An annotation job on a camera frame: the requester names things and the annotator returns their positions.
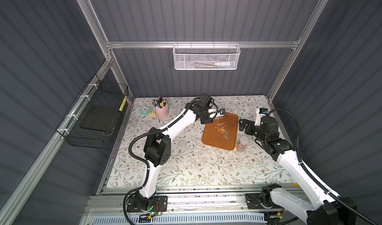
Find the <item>white marker in basket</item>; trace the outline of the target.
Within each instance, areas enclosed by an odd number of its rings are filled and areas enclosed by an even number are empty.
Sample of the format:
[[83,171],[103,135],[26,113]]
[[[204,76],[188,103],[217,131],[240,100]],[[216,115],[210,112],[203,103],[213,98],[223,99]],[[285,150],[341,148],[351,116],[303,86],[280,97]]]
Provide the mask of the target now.
[[216,67],[235,68],[235,62],[233,61],[221,61],[214,63]]

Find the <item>pink pen cup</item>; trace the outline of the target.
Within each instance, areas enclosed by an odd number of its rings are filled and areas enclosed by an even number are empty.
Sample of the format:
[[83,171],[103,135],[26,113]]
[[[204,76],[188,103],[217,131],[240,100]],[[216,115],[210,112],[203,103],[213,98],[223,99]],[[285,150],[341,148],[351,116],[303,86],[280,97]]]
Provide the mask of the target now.
[[166,119],[169,115],[168,105],[165,105],[162,108],[155,107],[154,111],[155,111],[156,117],[161,119],[161,120]]

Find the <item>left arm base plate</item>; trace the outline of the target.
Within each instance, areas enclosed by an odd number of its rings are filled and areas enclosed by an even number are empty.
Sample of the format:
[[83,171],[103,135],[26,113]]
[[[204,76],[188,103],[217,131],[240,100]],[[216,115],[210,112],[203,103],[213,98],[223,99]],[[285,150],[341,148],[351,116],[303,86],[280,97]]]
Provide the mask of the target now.
[[126,202],[126,211],[128,213],[138,212],[166,212],[168,205],[167,196],[156,196],[145,199],[142,196],[132,195]]

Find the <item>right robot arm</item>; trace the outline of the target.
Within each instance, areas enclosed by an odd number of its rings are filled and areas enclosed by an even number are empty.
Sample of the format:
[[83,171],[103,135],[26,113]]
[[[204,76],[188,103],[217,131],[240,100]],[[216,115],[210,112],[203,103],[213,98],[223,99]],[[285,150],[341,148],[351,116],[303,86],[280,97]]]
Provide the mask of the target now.
[[239,129],[252,135],[261,148],[281,165],[308,197],[305,201],[279,184],[262,187],[257,198],[265,209],[282,207],[307,225],[354,225],[356,204],[343,198],[327,186],[299,157],[296,148],[280,138],[278,122],[266,114],[258,114],[255,121],[239,120]]

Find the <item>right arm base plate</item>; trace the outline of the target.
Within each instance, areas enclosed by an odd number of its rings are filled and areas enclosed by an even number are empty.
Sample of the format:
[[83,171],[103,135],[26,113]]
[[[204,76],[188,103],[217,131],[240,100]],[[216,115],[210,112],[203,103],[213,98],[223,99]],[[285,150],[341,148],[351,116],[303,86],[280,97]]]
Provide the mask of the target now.
[[272,204],[272,205],[265,205],[261,200],[260,193],[247,193],[245,194],[245,200],[247,204],[247,208],[249,210],[259,210],[259,209],[266,209],[266,210],[277,210],[277,211],[283,211],[284,208]]

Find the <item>small green alarm clock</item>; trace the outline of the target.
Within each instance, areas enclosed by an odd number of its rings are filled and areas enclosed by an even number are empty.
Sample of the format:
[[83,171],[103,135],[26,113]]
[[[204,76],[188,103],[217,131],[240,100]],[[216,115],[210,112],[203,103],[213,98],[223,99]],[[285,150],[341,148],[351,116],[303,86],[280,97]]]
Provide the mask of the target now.
[[148,107],[148,106],[142,106],[139,110],[140,114],[141,115],[149,115],[151,113],[151,107]]

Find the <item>round patterned jar lid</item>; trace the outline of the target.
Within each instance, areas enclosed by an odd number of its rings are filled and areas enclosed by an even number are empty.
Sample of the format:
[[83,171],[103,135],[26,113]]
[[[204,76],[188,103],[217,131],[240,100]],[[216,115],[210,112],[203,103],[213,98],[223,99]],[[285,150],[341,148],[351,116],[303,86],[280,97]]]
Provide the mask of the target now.
[[185,148],[187,146],[188,146],[188,142],[186,140],[182,139],[179,141],[179,147]]

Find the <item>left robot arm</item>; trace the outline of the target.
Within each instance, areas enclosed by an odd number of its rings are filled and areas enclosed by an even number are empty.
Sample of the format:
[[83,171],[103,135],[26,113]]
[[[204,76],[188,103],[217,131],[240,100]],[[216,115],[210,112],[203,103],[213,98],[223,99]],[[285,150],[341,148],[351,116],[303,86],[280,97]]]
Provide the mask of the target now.
[[[146,165],[142,184],[134,192],[135,199],[144,210],[151,209],[154,204],[159,172],[162,165],[170,158],[172,140],[197,120],[200,120],[202,125],[206,125],[223,115],[225,115],[225,109],[219,108],[211,96],[203,93],[200,97],[188,102],[181,113],[166,125],[158,129],[152,127],[149,132],[133,139],[128,152],[134,159],[144,162]],[[144,145],[144,158],[142,158],[132,152],[132,146],[144,137],[146,142]]]

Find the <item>pens in pink cup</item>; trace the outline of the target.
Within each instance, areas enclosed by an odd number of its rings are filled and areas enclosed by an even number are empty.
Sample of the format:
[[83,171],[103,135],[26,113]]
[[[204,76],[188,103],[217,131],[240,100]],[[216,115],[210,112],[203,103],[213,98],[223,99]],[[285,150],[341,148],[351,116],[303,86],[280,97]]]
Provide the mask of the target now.
[[158,97],[158,99],[152,101],[152,105],[154,108],[161,109],[167,105],[167,102],[162,97]]

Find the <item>white mesh wall basket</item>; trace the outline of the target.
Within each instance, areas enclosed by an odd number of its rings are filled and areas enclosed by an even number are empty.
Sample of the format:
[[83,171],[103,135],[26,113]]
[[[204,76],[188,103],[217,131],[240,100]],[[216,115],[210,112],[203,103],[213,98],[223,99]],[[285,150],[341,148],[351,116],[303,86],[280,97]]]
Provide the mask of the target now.
[[[241,48],[231,43],[178,43],[172,53],[176,70],[236,70]],[[214,66],[221,61],[233,61],[235,68]]]

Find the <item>brown wooden tray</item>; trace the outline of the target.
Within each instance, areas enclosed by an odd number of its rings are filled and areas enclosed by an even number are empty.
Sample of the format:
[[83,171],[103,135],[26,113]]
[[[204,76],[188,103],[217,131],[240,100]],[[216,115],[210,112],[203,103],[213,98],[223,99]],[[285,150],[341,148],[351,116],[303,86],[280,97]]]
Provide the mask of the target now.
[[[202,142],[205,145],[225,149],[234,150],[236,147],[236,138],[238,131],[239,117],[236,114],[226,113],[223,117],[215,118],[211,124],[206,124],[205,131],[202,137]],[[217,123],[225,122],[226,130],[229,134],[225,139],[222,134],[216,131]]]

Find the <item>pile of lollipop candies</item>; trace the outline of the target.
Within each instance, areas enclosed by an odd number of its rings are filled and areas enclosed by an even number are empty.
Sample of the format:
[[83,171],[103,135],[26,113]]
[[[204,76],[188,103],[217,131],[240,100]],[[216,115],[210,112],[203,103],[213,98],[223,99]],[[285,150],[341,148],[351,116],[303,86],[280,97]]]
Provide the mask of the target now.
[[222,134],[225,139],[229,139],[228,138],[229,134],[225,127],[226,127],[225,122],[222,122],[222,123],[217,123],[217,126],[215,129],[218,133]]

